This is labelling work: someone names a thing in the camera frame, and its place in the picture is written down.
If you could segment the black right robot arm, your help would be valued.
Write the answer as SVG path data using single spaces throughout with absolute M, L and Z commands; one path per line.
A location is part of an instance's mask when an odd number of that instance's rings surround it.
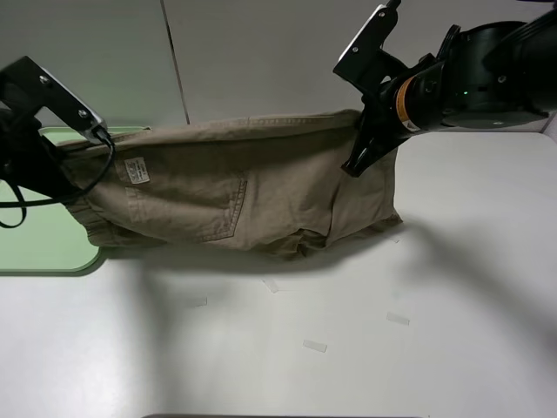
M 556 11 L 447 32 L 436 55 L 408 67 L 383 49 L 398 1 L 380 5 L 333 72 L 362 95 L 358 135 L 343 169 L 352 177 L 410 137 L 445 128 L 499 129 L 556 110 Z

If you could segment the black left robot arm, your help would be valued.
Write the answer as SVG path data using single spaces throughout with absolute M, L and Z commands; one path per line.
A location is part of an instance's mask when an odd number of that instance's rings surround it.
M 38 119 L 1 110 L 1 179 L 62 203 L 79 197 L 62 170 L 62 153 L 40 133 Z

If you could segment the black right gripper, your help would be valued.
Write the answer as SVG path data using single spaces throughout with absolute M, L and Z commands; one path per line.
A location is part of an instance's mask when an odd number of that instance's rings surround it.
M 411 68 L 376 56 L 362 71 L 341 75 L 362 93 L 364 109 L 343 170 L 357 178 L 410 137 L 440 128 L 440 61 L 424 56 Z

